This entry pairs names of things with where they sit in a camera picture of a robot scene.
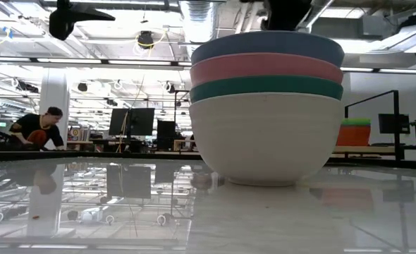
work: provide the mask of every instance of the black t-shirt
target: black t-shirt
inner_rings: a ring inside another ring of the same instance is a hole
[[[45,145],[48,140],[51,138],[53,140],[53,144],[56,147],[64,145],[64,142],[62,140],[61,134],[59,134],[58,126],[49,126],[46,128],[43,128],[40,124],[40,119],[42,116],[36,115],[36,114],[27,114],[24,117],[18,119],[12,126],[11,129],[9,129],[9,132],[12,135],[18,135],[21,133],[21,135],[24,137],[24,139],[28,140],[32,137],[32,134],[35,131],[44,131],[46,136],[45,143],[38,144],[40,146]]]

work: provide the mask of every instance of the man's hair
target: man's hair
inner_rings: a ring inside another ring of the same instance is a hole
[[[57,107],[49,107],[47,110],[47,114],[52,116],[62,116],[62,110]]]

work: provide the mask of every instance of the air duct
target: air duct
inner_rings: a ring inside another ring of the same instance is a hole
[[[213,39],[218,4],[209,1],[180,1],[186,42],[203,43]],[[198,46],[187,46],[189,56]]]

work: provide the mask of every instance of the man's arm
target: man's arm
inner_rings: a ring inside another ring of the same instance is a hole
[[[51,127],[50,138],[53,140],[53,144],[57,150],[65,150],[64,141],[62,140],[61,134],[59,133],[58,126]]]
[[[31,144],[31,142],[27,141],[22,134],[22,127],[31,120],[31,117],[34,116],[32,114],[24,115],[22,118],[18,119],[9,129],[9,133],[15,137],[17,137],[20,142],[23,144]]]

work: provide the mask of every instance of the blue bowl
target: blue bowl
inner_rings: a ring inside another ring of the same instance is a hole
[[[325,37],[302,32],[263,31],[229,35],[198,47],[191,56],[192,64],[215,56],[241,53],[283,53],[308,56],[341,67],[344,51]]]

